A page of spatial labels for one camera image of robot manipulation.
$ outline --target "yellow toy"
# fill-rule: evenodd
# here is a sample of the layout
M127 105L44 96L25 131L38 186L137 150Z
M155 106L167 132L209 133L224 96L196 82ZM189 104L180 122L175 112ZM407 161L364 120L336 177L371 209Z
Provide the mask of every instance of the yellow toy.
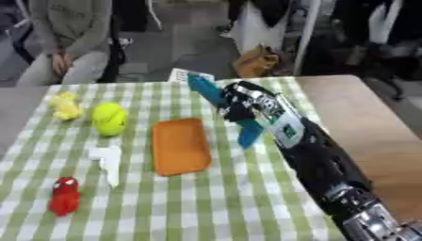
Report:
M119 104L99 104L92 113L92 124L98 132L107 137L118 135L126 126L127 113Z
M76 95L68 90L53 97L49 102L56 109L53 116L65 121L82 116L84 110L75 102L75 99Z

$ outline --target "person's hand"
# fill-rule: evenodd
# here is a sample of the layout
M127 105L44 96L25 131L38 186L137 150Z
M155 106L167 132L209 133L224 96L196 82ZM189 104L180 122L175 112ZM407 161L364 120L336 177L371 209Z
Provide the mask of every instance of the person's hand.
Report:
M64 61L64 57L61 54L53 54L52 56L53 61L53 70L59 76L63 76L68 68L66 67L66 63Z
M69 55L68 53L65 53L63 55L63 60L67 68L66 71L69 70L71 67L73 67L73 58L71 55Z

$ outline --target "red toy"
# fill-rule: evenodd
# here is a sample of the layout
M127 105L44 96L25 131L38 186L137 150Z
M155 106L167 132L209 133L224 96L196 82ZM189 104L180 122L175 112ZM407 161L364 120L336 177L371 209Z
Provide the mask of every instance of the red toy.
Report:
M50 211L57 216L65 216L79 206L78 182L74 177L60 177L53 185Z

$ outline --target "blue object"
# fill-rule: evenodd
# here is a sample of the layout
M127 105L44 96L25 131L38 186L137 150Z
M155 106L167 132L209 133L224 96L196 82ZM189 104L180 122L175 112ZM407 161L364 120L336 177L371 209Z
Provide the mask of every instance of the blue object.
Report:
M199 92L216 108L229 105L227 101L221 97L222 89L218 88L206 78L195 73L190 73L187 82L191 90ZM238 121L237 124L242 127L237 142L245 149L249 148L264 131L264 128L256 120L241 120Z

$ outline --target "orange tray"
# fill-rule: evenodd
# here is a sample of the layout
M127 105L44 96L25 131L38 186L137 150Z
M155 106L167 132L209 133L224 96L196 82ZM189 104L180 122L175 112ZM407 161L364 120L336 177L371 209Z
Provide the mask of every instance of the orange tray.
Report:
M155 171L163 176L206 169L211 153L198 119L161 121L153 127Z

